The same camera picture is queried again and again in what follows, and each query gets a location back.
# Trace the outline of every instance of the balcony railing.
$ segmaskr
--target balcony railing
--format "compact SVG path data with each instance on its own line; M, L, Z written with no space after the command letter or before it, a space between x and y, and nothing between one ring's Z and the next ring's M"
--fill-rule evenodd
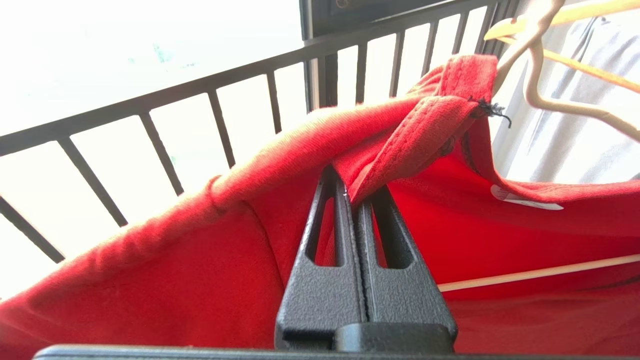
M396 34L393 66L391 69L391 82L389 84L389 96L393 97L396 96L398 90L398 79L405 39L404 35L407 29L414 26L429 24L429 35L426 42L426 48L424 50L422 66L422 74L424 75L431 66L433 49L438 31L438 22L441 19L452 15L460 15L458 26L456 28L456 35L451 49L452 54L456 54L460 51L470 11L476 8L486 7L480 32L477 35L473 34L474 36L477 36L475 52L499 55L502 51L501 45L495 43L494 40L485 43L482 36L492 24L495 24L497 21L507 17L514 16L517 5L518 1L515 0L445 1L411 13L373 22L366 25L366 27L349 33L317 37L306 41L305 45L297 50L280 54L272 58L256 61L254 63L219 72L194 81L152 92L147 95L142 95L133 99L88 111L86 113L81 113L0 136L0 156L24 151L47 142L57 142L93 190L95 196L101 201L102 205L113 217L113 220L119 226L124 226L127 224L127 219L123 216L122 212L111 198L100 179L96 176L89 164L87 164L82 153L71 140L70 137L72 135L103 126L120 119L138 116L149 139L151 140L151 144L153 145L157 157L164 168L166 176L173 186L173 190L177 195L180 195L183 192L183 187L163 145L163 141L154 125L154 122L152 121L150 112L153 109L181 101L195 95L207 94L216 127L220 134L220 141L225 152L227 163L229 167L232 167L236 163L236 159L234 157L234 150L225 125L225 119L223 117L224 111L220 105L220 100L218 99L219 88L238 83L255 76L266 75L271 112L273 116L273 131L275 134L282 130L279 110L280 107L278 104L278 97L276 95L275 70L301 62L317 61L316 59L334 56L341 49L357 46L358 56L354 102L360 103L363 102L365 94L365 71L367 67L366 59L368 42L379 37ZM335 74L333 74L333 76L329 76L331 70L322 66L322 63L322 61L317 62L317 66L315 67L316 83L312 84L307 82L306 84L307 92L312 95L307 96L307 101L310 102L312 101L311 99L317 99L315 104L307 104L307 108L335 104L335 101L332 101L331 99L335 100L337 98L337 76ZM2 176L11 176L11 174L2 174ZM51 260L59 263L65 259L64 255L56 249L54 245L47 241L47 239L42 236L42 234L40 234L32 224L30 224L2 197L0 197L0 212Z

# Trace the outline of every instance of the red fabric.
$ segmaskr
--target red fabric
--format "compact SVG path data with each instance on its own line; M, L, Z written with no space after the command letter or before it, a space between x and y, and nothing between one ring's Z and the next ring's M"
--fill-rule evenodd
M28 359L56 343L271 348L330 163L354 203L389 183L439 283L640 253L640 181L515 183L495 173L476 100L491 101L496 62L456 57L404 97L313 112L200 193L0 303L0 357ZM493 184L564 209L499 201ZM333 258L332 230L326 221L322 265ZM635 263L447 292L456 350L638 356L639 271Z

